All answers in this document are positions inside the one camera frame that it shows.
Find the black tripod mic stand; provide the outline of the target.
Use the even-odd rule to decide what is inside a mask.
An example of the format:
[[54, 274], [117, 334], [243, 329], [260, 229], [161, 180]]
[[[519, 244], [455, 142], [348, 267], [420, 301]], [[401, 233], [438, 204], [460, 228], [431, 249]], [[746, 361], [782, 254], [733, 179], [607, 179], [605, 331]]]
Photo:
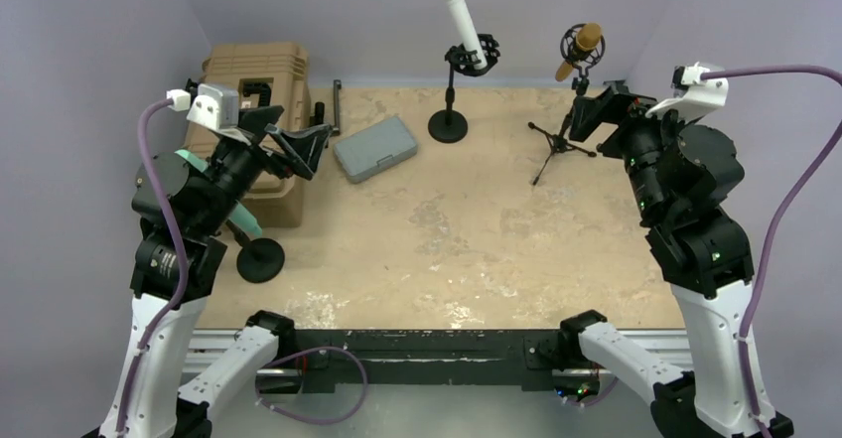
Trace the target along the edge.
[[[581, 96], [585, 95], [585, 93], [587, 92], [587, 90], [589, 88], [590, 81], [589, 81], [589, 76], [587, 76], [584, 79], [580, 79], [580, 78], [578, 78], [578, 75], [577, 75], [576, 72], [573, 72], [573, 73], [575, 73], [576, 75], [574, 76], [574, 78], [572, 80], [571, 88], [575, 91], [575, 98], [574, 98], [574, 100], [575, 100], [577, 97], [581, 97]], [[539, 183], [539, 180], [540, 180], [546, 166], [548, 165], [550, 159], [557, 154], [563, 154], [563, 153], [566, 153], [566, 152], [569, 152], [569, 151], [578, 151], [578, 152], [586, 154], [589, 158], [594, 158], [594, 157], [597, 156], [597, 153], [595, 151], [591, 151], [591, 150], [588, 150], [588, 149], [585, 149], [585, 148], [581, 147], [580, 145], [573, 144], [566, 137], [566, 133], [569, 130], [570, 124], [571, 124], [571, 116], [572, 116], [572, 113], [573, 113], [573, 110], [572, 110], [573, 102], [572, 102], [571, 107], [569, 108], [568, 112], [565, 114], [565, 116], [563, 118], [563, 121], [562, 121], [561, 127], [559, 128], [559, 131], [555, 134], [551, 134], [550, 132], [546, 131], [545, 129], [540, 128], [539, 126], [535, 125], [533, 122], [529, 122], [527, 124], [529, 129], [538, 131], [541, 134], [543, 134], [544, 137], [546, 138], [548, 146], [549, 146], [549, 154], [546, 157], [546, 159], [544, 161], [544, 164], [541, 167], [541, 169], [539, 170], [539, 172], [532, 179], [532, 181], [531, 181], [532, 186], [536, 186]]]

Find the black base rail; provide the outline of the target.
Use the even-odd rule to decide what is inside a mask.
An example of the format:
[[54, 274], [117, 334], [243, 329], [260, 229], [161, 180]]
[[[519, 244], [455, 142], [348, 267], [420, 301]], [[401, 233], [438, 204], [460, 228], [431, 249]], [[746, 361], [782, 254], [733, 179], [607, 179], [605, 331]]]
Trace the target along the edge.
[[307, 393], [328, 393], [340, 384], [510, 385], [523, 391], [551, 390], [564, 379], [590, 377], [594, 367], [570, 357], [569, 334], [557, 329], [327, 330], [299, 329], [285, 353], [332, 346], [304, 365], [279, 365], [259, 372], [272, 384], [302, 378]]

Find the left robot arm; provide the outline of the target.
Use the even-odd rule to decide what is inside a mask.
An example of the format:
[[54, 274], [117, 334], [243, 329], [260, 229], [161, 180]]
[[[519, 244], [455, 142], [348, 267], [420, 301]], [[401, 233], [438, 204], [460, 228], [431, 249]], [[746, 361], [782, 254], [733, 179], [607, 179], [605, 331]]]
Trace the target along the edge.
[[211, 294], [225, 254], [222, 228], [260, 268], [277, 273], [284, 254], [263, 236], [242, 198], [262, 174], [313, 178], [331, 136], [327, 124], [287, 131], [277, 124], [279, 106], [224, 114], [208, 102], [191, 106], [190, 121], [208, 128], [217, 144], [207, 159], [187, 150], [155, 155], [147, 141], [151, 117], [141, 114], [142, 164], [132, 209], [142, 238], [130, 288], [132, 333], [121, 382], [97, 437], [173, 437], [182, 432], [175, 389], [198, 316]]

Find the mint green microphone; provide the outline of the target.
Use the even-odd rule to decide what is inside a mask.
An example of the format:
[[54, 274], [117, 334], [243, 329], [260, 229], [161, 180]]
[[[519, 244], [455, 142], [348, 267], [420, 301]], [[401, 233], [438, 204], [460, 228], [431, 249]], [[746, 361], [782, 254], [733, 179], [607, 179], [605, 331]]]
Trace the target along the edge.
[[[190, 150], [179, 149], [175, 153], [203, 174], [208, 172], [208, 162]], [[241, 202], [240, 198], [232, 194], [225, 194], [225, 197], [231, 203], [227, 218], [246, 234], [254, 237], [262, 237], [264, 234], [262, 226], [259, 224], [256, 216]]]

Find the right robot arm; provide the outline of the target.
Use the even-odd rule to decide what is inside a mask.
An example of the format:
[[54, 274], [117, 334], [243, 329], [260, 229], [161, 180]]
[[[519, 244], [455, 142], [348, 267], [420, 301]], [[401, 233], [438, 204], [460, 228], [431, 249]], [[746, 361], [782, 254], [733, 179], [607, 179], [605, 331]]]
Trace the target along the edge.
[[603, 365], [648, 405], [664, 437], [790, 437], [792, 421], [768, 398], [753, 333], [743, 330], [754, 292], [750, 241], [723, 210], [743, 180], [733, 141], [702, 124], [723, 107], [723, 78], [679, 83], [665, 100], [613, 84], [578, 92], [564, 119], [574, 141], [608, 123], [598, 146], [623, 161], [650, 252], [685, 325], [691, 370], [670, 365], [623, 337], [595, 311], [562, 322], [561, 367]]

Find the gold microphone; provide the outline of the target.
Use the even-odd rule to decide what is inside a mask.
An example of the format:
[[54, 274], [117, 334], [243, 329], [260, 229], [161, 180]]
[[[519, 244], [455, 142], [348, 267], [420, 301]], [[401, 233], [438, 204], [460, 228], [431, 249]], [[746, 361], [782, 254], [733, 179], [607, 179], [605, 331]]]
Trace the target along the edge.
[[560, 41], [562, 62], [555, 73], [555, 80], [564, 81], [573, 72], [580, 79], [586, 78], [590, 68], [601, 60], [604, 50], [603, 29], [598, 23], [572, 26]]

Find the grey plastic case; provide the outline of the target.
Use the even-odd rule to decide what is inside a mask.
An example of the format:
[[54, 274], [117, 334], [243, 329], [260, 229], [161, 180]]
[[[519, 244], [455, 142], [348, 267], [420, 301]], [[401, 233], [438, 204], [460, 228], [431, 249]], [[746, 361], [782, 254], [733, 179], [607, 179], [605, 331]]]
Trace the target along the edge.
[[417, 151], [415, 136], [398, 116], [374, 123], [334, 147], [335, 157], [352, 184], [395, 167]]

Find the black round-base mic stand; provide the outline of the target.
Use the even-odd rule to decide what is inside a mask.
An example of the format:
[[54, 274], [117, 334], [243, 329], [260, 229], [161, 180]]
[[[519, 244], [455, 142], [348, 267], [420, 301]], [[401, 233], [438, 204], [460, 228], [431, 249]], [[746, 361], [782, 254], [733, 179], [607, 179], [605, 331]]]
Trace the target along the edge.
[[469, 130], [466, 117], [454, 108], [456, 73], [467, 77], [487, 74], [498, 62], [499, 42], [491, 34], [478, 34], [480, 48], [469, 51], [464, 45], [452, 46], [445, 54], [449, 65], [445, 108], [431, 115], [427, 127], [430, 136], [441, 143], [453, 144], [462, 140]]

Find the black left round-base stand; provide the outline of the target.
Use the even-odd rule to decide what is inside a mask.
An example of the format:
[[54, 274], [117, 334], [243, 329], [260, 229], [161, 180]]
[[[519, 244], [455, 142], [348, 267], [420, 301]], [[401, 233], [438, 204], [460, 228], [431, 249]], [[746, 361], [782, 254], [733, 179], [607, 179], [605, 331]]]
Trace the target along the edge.
[[275, 278], [282, 270], [286, 254], [282, 245], [272, 238], [251, 239], [232, 220], [225, 222], [240, 250], [236, 256], [236, 270], [246, 282], [261, 284]]

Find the tan hard case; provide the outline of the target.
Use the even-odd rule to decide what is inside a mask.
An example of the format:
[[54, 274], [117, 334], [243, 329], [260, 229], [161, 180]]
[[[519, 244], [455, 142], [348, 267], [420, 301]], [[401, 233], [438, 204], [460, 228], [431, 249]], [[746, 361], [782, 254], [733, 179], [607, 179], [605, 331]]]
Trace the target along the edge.
[[[213, 47], [195, 83], [234, 88], [239, 105], [280, 105], [284, 113], [276, 125], [290, 131], [311, 125], [308, 87], [309, 55], [292, 42], [224, 44]], [[262, 227], [292, 228], [303, 220], [305, 181], [279, 179], [263, 173], [241, 203]]]

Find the white microphone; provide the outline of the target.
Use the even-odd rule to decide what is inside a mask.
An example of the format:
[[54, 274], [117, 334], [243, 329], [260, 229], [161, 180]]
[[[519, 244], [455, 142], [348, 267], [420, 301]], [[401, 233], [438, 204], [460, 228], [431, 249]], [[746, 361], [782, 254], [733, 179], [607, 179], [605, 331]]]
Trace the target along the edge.
[[464, 50], [473, 53], [471, 55], [472, 67], [476, 70], [483, 70], [488, 66], [488, 61], [466, 0], [445, 0], [445, 2], [460, 35]]

